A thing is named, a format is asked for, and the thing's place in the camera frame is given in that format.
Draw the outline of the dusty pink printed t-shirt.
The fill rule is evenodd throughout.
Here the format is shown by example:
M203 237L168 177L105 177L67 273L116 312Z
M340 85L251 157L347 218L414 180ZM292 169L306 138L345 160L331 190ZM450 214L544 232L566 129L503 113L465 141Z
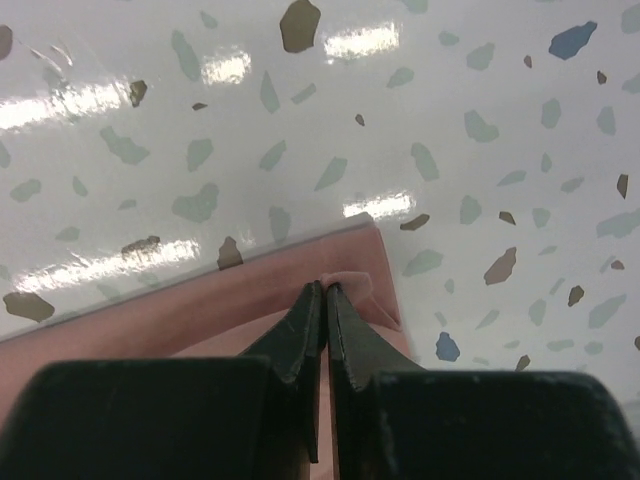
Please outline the dusty pink printed t-shirt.
M313 282L323 289L322 351L318 460L306 479L338 479L326 323L330 286L339 285L360 317L408 358L384 242L371 221L4 341L1 433L18 396L47 366L234 357L280 321Z

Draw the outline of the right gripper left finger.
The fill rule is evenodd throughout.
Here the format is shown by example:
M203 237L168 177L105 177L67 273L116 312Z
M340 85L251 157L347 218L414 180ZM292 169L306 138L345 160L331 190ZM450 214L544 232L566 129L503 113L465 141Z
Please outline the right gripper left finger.
M1 433L5 479L306 479L318 460L323 289L234 357L57 362Z

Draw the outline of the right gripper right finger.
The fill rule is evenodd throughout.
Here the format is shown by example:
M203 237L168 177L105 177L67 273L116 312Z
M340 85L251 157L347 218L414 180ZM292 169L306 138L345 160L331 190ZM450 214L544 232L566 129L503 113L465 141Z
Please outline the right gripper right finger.
M594 377L427 370L326 294L338 479L635 479L639 452Z

